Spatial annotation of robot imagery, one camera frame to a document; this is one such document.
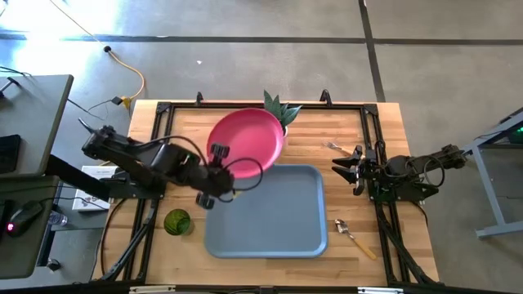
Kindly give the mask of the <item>blue plastic tray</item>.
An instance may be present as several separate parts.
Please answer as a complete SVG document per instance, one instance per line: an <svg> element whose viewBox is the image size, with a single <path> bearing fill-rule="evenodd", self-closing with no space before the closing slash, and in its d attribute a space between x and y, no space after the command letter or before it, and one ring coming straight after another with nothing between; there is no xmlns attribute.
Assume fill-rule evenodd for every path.
<svg viewBox="0 0 523 294"><path fill-rule="evenodd" d="M328 242L324 181L311 165L274 165L206 214L204 246L217 258L315 258Z"/></svg>

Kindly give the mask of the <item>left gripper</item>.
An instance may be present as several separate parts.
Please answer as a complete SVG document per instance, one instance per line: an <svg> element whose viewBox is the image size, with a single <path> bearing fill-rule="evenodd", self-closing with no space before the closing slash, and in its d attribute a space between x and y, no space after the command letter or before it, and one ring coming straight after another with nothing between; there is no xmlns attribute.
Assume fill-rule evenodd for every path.
<svg viewBox="0 0 523 294"><path fill-rule="evenodd" d="M230 152L230 147L213 143L210 149L212 166L221 166L222 161L226 159ZM205 167L200 165L190 172L190 187L198 192L195 203L205 210L211 210L214 207L215 200L211 197L221 197L233 190L235 178L225 168Z"/></svg>

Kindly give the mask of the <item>pink plastic plate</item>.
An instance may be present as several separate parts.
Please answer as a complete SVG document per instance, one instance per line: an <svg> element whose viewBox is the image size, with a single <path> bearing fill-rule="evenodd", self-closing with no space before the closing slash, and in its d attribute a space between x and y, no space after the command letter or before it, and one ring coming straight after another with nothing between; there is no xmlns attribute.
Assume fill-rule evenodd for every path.
<svg viewBox="0 0 523 294"><path fill-rule="evenodd" d="M207 139L207 156L211 146L228 146L230 152L223 165L240 158L252 158L266 171L280 156L284 132L279 120L264 109L240 109L227 114L212 128Z"/></svg>

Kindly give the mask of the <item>grey desk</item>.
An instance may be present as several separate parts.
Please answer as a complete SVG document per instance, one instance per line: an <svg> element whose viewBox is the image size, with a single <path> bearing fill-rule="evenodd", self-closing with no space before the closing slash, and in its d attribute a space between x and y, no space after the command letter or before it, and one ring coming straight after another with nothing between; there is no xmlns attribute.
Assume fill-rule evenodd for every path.
<svg viewBox="0 0 523 294"><path fill-rule="evenodd" d="M45 172L73 81L70 74L0 77L0 137L20 137L16 168L0 179Z"/></svg>

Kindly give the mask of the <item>silver bracket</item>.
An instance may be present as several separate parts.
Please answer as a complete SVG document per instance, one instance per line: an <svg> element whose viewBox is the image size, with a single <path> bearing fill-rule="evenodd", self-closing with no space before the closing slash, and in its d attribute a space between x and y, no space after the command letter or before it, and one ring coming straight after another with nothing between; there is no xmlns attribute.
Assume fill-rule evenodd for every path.
<svg viewBox="0 0 523 294"><path fill-rule="evenodd" d="M358 287L358 294L405 294L401 288L393 287Z"/></svg>
<svg viewBox="0 0 523 294"><path fill-rule="evenodd" d="M168 294L175 291L173 285L145 285L130 287L128 294Z"/></svg>

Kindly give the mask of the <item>grey metal table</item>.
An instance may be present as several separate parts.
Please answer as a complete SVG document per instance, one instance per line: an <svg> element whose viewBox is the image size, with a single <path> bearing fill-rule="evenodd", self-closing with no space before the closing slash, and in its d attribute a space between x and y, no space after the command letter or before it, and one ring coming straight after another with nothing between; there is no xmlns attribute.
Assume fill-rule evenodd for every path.
<svg viewBox="0 0 523 294"><path fill-rule="evenodd" d="M476 164L495 224L478 229L478 238L523 232L523 220L507 221L500 198L523 200L523 107L463 147Z"/></svg>

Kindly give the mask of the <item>dark lower desk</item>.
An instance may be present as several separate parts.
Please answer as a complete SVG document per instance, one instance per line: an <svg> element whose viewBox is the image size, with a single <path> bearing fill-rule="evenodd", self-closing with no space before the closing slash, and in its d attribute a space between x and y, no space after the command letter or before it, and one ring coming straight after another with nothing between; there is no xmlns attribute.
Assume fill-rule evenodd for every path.
<svg viewBox="0 0 523 294"><path fill-rule="evenodd" d="M56 176L0 180L0 279L33 273L59 183ZM41 210L19 234L11 216L26 203Z"/></svg>

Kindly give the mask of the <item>artificial plant in white pot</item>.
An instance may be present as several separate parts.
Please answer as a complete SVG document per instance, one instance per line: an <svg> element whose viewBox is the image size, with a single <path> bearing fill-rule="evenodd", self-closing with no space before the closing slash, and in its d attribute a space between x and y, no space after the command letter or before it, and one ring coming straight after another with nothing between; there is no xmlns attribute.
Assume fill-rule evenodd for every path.
<svg viewBox="0 0 523 294"><path fill-rule="evenodd" d="M279 96L272 97L267 90L264 90L263 96L264 109L279 121L284 137L286 137L288 135L288 125L296 119L302 106L290 107L289 103L282 104Z"/></svg>

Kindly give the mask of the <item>green glass cup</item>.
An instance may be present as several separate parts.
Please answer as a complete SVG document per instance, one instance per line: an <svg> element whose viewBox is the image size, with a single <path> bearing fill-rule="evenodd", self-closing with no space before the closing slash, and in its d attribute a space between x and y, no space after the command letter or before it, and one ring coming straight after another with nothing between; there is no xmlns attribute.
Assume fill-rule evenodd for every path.
<svg viewBox="0 0 523 294"><path fill-rule="evenodd" d="M163 228L174 236L189 234L192 230L190 214L179 208L171 210L163 220Z"/></svg>

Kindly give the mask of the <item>white printed box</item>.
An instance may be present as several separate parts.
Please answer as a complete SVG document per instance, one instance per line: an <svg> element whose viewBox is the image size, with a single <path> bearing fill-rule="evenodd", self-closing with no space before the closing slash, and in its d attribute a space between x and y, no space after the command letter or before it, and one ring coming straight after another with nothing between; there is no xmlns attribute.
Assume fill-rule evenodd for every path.
<svg viewBox="0 0 523 294"><path fill-rule="evenodd" d="M97 180L110 178L115 172L116 166L83 166L82 171ZM98 199L86 192L77 189L72 205L72 210L76 212L104 211L110 208L106 201Z"/></svg>

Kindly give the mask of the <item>black computer mouse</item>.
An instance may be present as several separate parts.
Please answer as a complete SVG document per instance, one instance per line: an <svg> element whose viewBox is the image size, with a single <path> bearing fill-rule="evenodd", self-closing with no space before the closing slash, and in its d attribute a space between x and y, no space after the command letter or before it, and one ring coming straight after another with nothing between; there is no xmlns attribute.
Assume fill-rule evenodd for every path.
<svg viewBox="0 0 523 294"><path fill-rule="evenodd" d="M43 205L38 201L29 201L16 210L7 222L7 234L10 237L20 237L43 211Z"/></svg>

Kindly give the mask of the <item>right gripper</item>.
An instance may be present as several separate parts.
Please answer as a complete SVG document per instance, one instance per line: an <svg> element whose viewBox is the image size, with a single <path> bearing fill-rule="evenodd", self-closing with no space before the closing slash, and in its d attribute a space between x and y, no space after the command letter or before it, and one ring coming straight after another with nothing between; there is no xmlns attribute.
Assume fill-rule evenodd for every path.
<svg viewBox="0 0 523 294"><path fill-rule="evenodd" d="M375 145L369 155L364 155L363 147L357 145L349 156L333 159L332 162L341 167L332 167L332 170L350 184L355 184L353 194L359 196L364 191L365 181L377 181L379 184L385 182L383 153L382 145Z"/></svg>

